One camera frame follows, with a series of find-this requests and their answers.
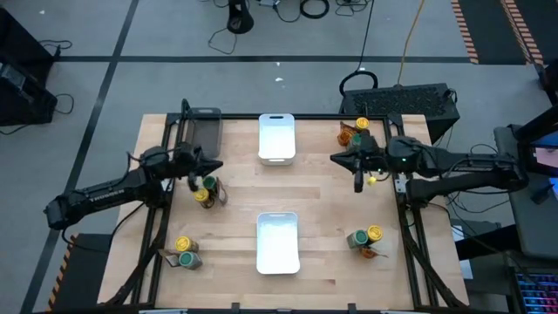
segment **green lid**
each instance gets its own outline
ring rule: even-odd
[[[355,144],[360,144],[360,134],[353,135],[351,140]]]
[[[191,252],[180,254],[179,263],[182,266],[189,266],[194,261],[194,255]]]
[[[364,230],[358,230],[355,232],[355,241],[357,244],[365,244],[368,241],[368,236]]]
[[[206,189],[212,189],[214,188],[216,182],[217,180],[214,177],[208,175],[207,177],[203,178],[203,187]]]

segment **orange and black caution tape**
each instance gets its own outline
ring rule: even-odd
[[[70,242],[76,242],[77,239],[78,239],[78,235],[70,236]],[[70,262],[71,249],[73,249],[73,245],[68,244],[68,246],[66,247],[66,252],[64,253],[64,258],[62,259],[62,264],[60,265],[58,276],[56,276],[56,282],[54,283],[54,287],[52,287],[51,297],[49,297],[49,303],[46,306],[46,311],[52,311],[52,309],[54,309],[54,303],[56,302],[56,295],[60,291],[60,285],[62,285],[62,278],[64,277],[64,273],[66,272],[66,268],[68,267],[68,263]]]
[[[469,29],[467,28],[467,23],[465,22],[465,18],[463,17],[463,12],[461,11],[458,0],[452,0],[452,8],[453,13],[455,14],[455,18],[457,19],[459,31],[461,32],[463,41],[465,41],[467,55],[469,56],[471,63],[477,65],[479,63],[479,55],[477,54],[477,50],[474,48],[473,40],[471,39],[471,33],[469,33]]]
[[[537,47],[537,44],[534,41],[533,36],[531,36],[531,32],[529,31],[527,25],[525,24],[525,20],[523,20],[523,16],[521,15],[519,9],[517,8],[515,1],[514,0],[500,0],[500,1],[502,3],[502,6],[504,7],[504,11],[506,12],[507,17],[509,18],[509,22],[512,25],[512,28],[514,29],[514,32],[516,34],[515,36],[517,37],[517,41],[520,44],[523,53],[526,55],[527,62],[531,63],[531,58],[529,57],[529,55],[531,55],[533,61],[536,64],[542,65],[543,61],[542,61],[541,51],[539,51],[539,48]]]

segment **small bottle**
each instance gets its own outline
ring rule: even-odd
[[[366,118],[358,118],[357,119],[357,130],[358,131],[363,131],[366,130],[368,128],[368,126],[370,125],[370,121]]]
[[[382,231],[380,226],[371,225],[370,227],[368,227],[366,234],[368,235],[368,242],[366,242],[366,245],[371,245],[382,239],[382,237],[384,236],[384,231]]]
[[[200,188],[195,191],[194,198],[203,208],[212,208],[215,205],[215,198],[206,188]]]
[[[347,145],[347,150],[351,150],[353,148],[358,149],[360,147],[360,142],[360,134],[357,133],[353,135],[352,138],[350,138],[349,145]]]
[[[225,205],[227,203],[227,192],[225,191],[221,180],[219,180],[219,177],[208,175],[203,178],[203,187],[209,191],[209,196],[219,200],[221,205]]]
[[[201,258],[193,252],[184,252],[180,254],[179,263],[180,266],[187,268],[189,270],[195,270],[201,265],[203,265]]]
[[[174,247],[179,251],[179,252],[194,252],[197,253],[198,250],[200,250],[200,245],[190,239],[187,236],[181,236],[178,239],[176,239],[176,242],[174,243]]]
[[[349,244],[349,248],[359,248],[366,244],[368,241],[368,236],[364,230],[357,230],[347,236],[347,244]]]

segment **keyboard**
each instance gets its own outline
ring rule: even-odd
[[[369,114],[376,115],[404,113],[436,117],[446,112],[443,93],[435,85],[354,91],[350,96],[360,113],[366,113],[367,109]]]
[[[558,314],[558,275],[529,274],[539,284],[532,283],[522,274],[515,274],[527,314]]]

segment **gray concrete floor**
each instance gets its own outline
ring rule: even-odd
[[[4,0],[8,11],[38,40],[69,39],[74,46],[65,56],[110,56],[132,0]],[[296,14],[297,1],[283,1],[286,17]],[[377,0],[367,42],[368,56],[400,56],[419,1]],[[294,24],[279,21],[269,8],[252,1],[255,28],[238,37],[235,55],[358,56],[367,18],[301,18]],[[213,31],[225,25],[226,9],[211,2],[139,0],[124,56],[216,56],[207,47]],[[215,44],[230,44],[223,33]],[[449,0],[429,1],[414,32],[410,56],[466,57]],[[61,62],[48,81],[53,93],[68,92],[76,99],[70,116],[55,116],[53,123],[30,126],[0,137],[0,304],[3,312],[20,309],[38,256],[48,233],[42,210],[65,187],[87,121],[95,104],[107,63]],[[336,113],[341,96],[339,81],[357,65],[346,63],[119,63],[106,96],[92,144],[79,176],[78,187],[118,177],[126,166],[125,151],[132,150],[141,116],[179,109],[187,98],[192,106],[217,106],[226,113]],[[380,86],[396,83],[396,63],[365,63]],[[449,143],[466,150],[477,143],[493,145],[492,130],[523,123],[549,108],[536,84],[532,66],[470,64],[407,64],[403,85],[446,82],[459,94],[461,120]],[[355,79],[348,87],[365,88],[370,82]],[[501,197],[464,195],[471,209],[482,209]],[[466,219],[513,223],[509,206],[501,206]],[[117,210],[88,216],[73,232],[110,233]],[[35,304],[42,311],[65,246],[59,243]]]

